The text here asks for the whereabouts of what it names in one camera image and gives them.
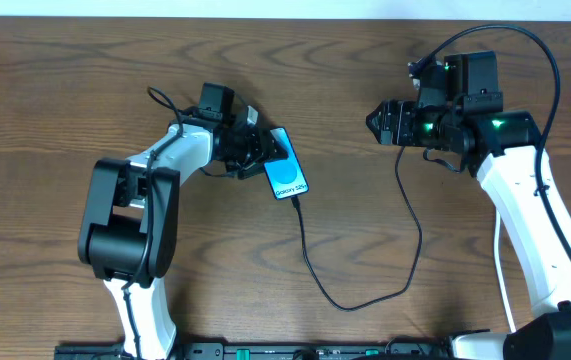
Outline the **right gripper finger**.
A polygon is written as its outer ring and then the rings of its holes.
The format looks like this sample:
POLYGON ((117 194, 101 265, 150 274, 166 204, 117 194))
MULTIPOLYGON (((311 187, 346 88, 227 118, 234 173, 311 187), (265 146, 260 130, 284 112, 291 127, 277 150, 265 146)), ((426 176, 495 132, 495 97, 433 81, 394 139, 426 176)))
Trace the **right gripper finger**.
POLYGON ((379 128, 381 121, 384 119, 385 103, 381 102, 374 111, 366 117, 366 125, 369 128, 379 128))
POLYGON ((376 141, 381 144, 381 128, 380 128, 380 123, 379 122, 368 122, 367 123, 367 127, 368 129, 372 132, 372 134, 374 135, 376 141))

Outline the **blue Galaxy smartphone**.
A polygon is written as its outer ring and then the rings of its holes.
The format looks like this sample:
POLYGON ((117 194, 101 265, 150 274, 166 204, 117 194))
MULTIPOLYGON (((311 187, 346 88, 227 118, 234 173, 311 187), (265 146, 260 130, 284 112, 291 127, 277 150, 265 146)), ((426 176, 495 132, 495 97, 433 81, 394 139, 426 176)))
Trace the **blue Galaxy smartphone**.
POLYGON ((302 171, 290 138, 284 128, 272 132, 288 151, 286 160, 270 161, 264 164, 265 173, 276 200, 298 196, 309 191, 308 182, 302 171))

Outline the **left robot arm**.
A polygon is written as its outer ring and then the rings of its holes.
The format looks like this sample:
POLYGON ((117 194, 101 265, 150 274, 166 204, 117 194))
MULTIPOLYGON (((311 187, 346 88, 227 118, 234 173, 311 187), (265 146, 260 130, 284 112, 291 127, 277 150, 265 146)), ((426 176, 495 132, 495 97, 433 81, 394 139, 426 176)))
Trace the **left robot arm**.
POLYGON ((121 355, 167 359, 178 331, 164 277, 176 249, 181 186, 213 161, 223 163, 225 176, 244 180, 287 152, 259 126, 257 110, 227 86, 204 84, 198 104, 185 109, 155 87, 146 92, 172 119, 145 151, 96 162, 78 256, 116 302, 125 331, 121 355))

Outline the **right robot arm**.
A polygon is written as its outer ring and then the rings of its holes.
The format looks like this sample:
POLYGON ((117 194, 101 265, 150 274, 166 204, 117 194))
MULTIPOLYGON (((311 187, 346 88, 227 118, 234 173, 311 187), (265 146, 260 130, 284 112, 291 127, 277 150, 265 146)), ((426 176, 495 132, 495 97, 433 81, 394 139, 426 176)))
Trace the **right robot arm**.
POLYGON ((506 112, 492 51, 433 61, 415 101, 386 100, 366 118, 383 145, 461 155, 506 227, 525 276, 533 321, 517 331, 453 336, 461 359, 571 359, 571 217, 530 113, 506 112))

